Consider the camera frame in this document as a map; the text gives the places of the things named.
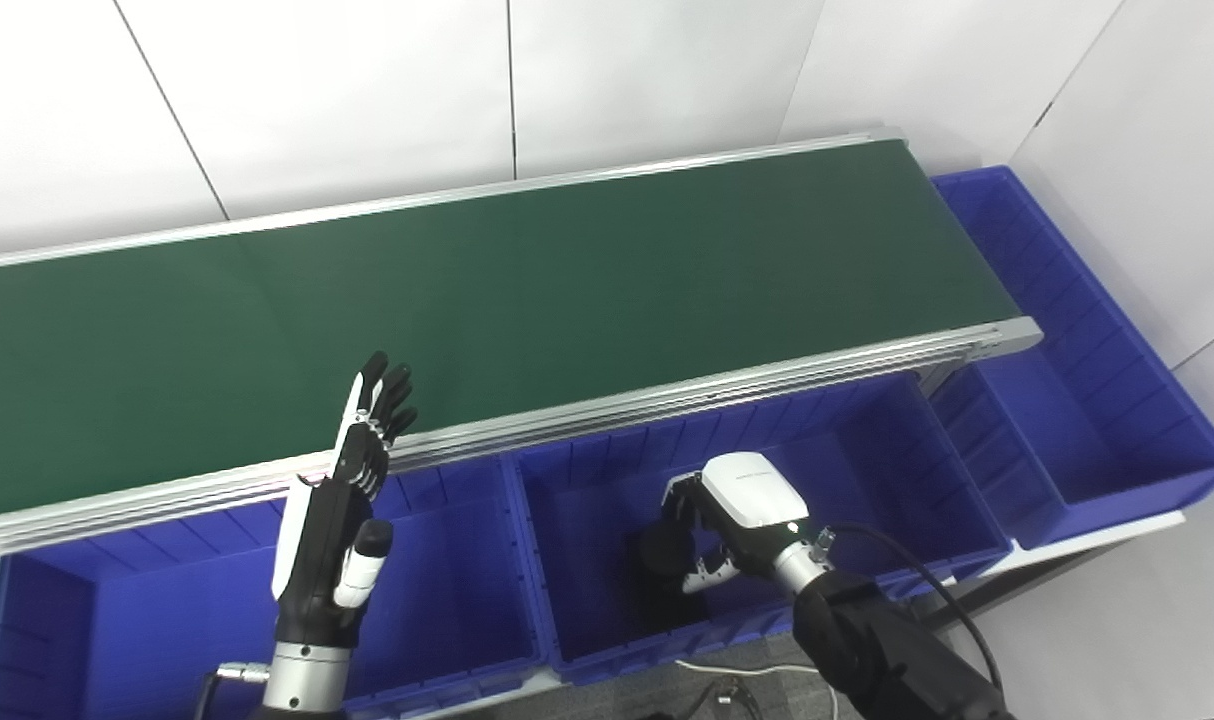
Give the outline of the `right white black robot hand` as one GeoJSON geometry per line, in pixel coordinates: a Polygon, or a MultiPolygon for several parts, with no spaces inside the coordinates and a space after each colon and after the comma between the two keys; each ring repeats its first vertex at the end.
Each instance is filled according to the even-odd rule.
{"type": "Polygon", "coordinates": [[[660,518],[686,535],[702,528],[717,535],[717,548],[691,552],[680,562],[679,593],[698,594],[734,577],[758,577],[795,599],[822,574],[819,535],[807,503],[767,457],[732,452],[668,480],[660,518]]]}

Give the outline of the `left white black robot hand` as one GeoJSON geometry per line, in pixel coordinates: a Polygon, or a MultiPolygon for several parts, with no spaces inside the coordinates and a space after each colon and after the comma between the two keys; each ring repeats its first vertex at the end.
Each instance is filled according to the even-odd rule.
{"type": "Polygon", "coordinates": [[[375,518],[374,501],[388,477],[388,452],[418,418],[405,406],[412,369],[375,351],[356,374],[318,483],[295,478],[280,518],[270,593],[277,603],[276,641],[354,650],[370,586],[346,582],[359,565],[369,577],[392,548],[392,525],[375,518]]]}

